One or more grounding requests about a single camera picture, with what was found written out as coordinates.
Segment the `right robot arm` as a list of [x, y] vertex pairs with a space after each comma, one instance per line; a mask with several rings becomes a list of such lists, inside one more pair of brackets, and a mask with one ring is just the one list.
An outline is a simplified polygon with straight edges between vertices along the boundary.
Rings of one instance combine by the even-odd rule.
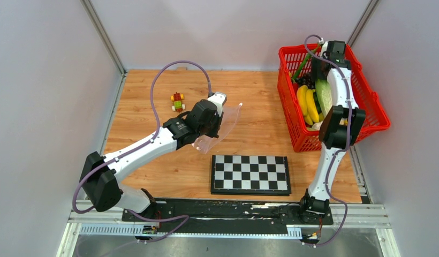
[[325, 79], [329, 89], [317, 93], [326, 114], [320, 126], [321, 157], [314, 180], [300, 200], [299, 219], [313, 223], [329, 213], [331, 186], [339, 164], [354, 145], [364, 124], [366, 112], [359, 109], [352, 92], [352, 66], [345, 59], [346, 43], [326, 41], [314, 56], [314, 78]]

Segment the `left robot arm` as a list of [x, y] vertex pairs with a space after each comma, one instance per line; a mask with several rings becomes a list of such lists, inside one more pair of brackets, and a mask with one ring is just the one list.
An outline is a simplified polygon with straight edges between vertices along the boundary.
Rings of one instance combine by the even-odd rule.
[[121, 182], [148, 162], [191, 145], [201, 136], [218, 138], [225, 102], [226, 96], [216, 93], [126, 148], [106, 156], [98, 152], [89, 154], [80, 183], [93, 208], [98, 212], [112, 207], [129, 209], [143, 221], [151, 221], [157, 209], [151, 195], [146, 190], [135, 190]]

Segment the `red plastic basket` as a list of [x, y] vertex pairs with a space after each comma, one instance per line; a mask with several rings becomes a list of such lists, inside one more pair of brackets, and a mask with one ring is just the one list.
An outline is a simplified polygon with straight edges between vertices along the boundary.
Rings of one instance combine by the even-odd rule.
[[[279, 74], [277, 89], [281, 99], [286, 124], [295, 152], [310, 152], [321, 149], [318, 131], [307, 129], [302, 111], [299, 107], [296, 92], [298, 87], [292, 83], [291, 74], [301, 66], [307, 51], [303, 45], [286, 46], [279, 49]], [[352, 65], [351, 86], [356, 103], [366, 111], [366, 118], [360, 130], [357, 143], [377, 131], [387, 130], [391, 123], [383, 108], [379, 96], [371, 89], [362, 65], [355, 57], [350, 46], [345, 47], [345, 59]]]

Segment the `green napa cabbage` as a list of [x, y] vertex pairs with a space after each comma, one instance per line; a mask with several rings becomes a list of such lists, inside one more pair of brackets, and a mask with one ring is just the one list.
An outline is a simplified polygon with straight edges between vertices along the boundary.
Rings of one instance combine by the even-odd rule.
[[326, 117], [333, 103], [330, 84], [326, 80], [315, 82], [315, 91], [323, 115]]

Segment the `clear zip top bag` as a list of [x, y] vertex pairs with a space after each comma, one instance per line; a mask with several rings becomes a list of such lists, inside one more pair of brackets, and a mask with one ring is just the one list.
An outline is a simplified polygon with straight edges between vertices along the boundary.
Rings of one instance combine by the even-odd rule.
[[192, 143], [193, 148], [195, 148], [200, 153], [206, 154], [218, 143], [222, 142], [230, 132], [236, 127], [238, 120], [240, 118], [240, 112], [243, 103], [239, 103], [236, 107], [224, 107], [222, 121], [218, 130], [218, 138], [211, 138], [203, 135]]

